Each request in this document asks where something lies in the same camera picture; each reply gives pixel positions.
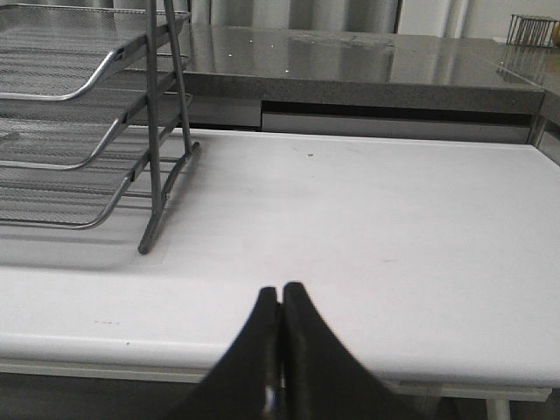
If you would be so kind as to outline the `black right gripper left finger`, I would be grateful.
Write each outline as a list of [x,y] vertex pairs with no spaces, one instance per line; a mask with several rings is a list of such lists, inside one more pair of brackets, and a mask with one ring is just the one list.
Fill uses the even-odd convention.
[[277,418],[279,326],[277,291],[264,287],[230,348],[169,418]]

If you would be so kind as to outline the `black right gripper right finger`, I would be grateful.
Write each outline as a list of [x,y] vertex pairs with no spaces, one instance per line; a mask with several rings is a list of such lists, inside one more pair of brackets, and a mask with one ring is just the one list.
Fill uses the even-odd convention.
[[342,345],[301,283],[283,288],[283,334],[290,418],[410,417],[410,408]]

